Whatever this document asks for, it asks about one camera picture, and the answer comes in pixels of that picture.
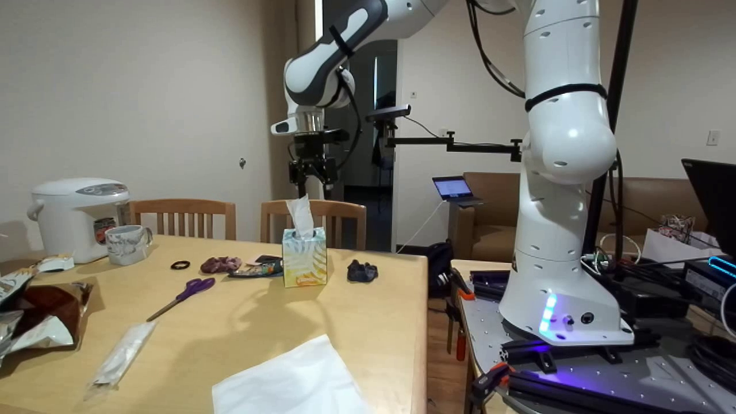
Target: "floor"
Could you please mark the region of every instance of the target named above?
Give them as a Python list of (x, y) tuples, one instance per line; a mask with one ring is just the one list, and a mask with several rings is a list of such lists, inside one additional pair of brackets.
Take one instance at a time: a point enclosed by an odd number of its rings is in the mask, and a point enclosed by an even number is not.
[(445, 352), (448, 318), (443, 298), (427, 306), (427, 414), (461, 414), (464, 361)]

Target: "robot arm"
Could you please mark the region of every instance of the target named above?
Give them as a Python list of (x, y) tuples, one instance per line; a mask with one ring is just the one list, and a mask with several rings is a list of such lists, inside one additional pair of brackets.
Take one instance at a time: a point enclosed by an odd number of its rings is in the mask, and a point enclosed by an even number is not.
[(345, 88), (353, 88), (339, 64), (362, 43), (403, 40), (420, 30), (445, 0), (362, 0), (331, 26), (305, 52), (285, 63), (288, 120), (272, 127), (273, 136), (310, 136), (321, 131), (321, 111), (346, 105)]

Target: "wall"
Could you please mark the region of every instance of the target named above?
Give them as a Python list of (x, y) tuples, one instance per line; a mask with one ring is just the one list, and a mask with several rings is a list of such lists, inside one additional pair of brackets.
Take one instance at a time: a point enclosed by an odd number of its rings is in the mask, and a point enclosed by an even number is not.
[(0, 260), (40, 247), (25, 218), (32, 188), (77, 174), (122, 179), (130, 197), (232, 201), (252, 239), (291, 6), (0, 0)]
[[(617, 43), (621, 0), (602, 2), (602, 75)], [(626, 174), (686, 178), (681, 156), (736, 158), (736, 2), (640, 2), (630, 67), (619, 114)], [(520, 16), (480, 18), (492, 60), (523, 85)], [(461, 142), (507, 142), (523, 136), (521, 102), (483, 71), (464, 2), (448, 2), (418, 35), (399, 41), (397, 103), (433, 131), (452, 129)], [(399, 122), (403, 136), (427, 136)], [(441, 148), (399, 148), (396, 165), (392, 241), (433, 244), (445, 237), (445, 205), (433, 174), (517, 170), (499, 155), (448, 155)]]

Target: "white tissue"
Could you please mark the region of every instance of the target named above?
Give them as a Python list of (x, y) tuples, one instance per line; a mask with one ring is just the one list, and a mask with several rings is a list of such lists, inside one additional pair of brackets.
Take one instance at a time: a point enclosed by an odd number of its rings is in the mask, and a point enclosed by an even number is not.
[(215, 414), (368, 414), (346, 366), (327, 336), (211, 387)]
[(297, 197), (297, 201), (288, 201), (285, 205), (291, 214), (291, 223), (297, 227), (298, 237), (310, 237), (314, 231), (314, 220), (312, 220), (312, 210), (307, 205), (307, 195)]

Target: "chair backrest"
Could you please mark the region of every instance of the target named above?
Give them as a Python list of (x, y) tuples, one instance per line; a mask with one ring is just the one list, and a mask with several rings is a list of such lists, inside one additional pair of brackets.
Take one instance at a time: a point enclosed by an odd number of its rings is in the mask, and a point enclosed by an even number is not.
[(130, 201), (128, 220), (150, 226), (157, 235), (214, 239), (215, 223), (222, 237), (235, 239), (235, 205), (200, 197)]
[[(329, 247), (349, 247), (365, 250), (365, 205), (345, 201), (310, 201), (314, 226), (327, 232)], [(280, 241), (282, 227), (291, 226), (285, 201), (260, 205), (260, 241)]]

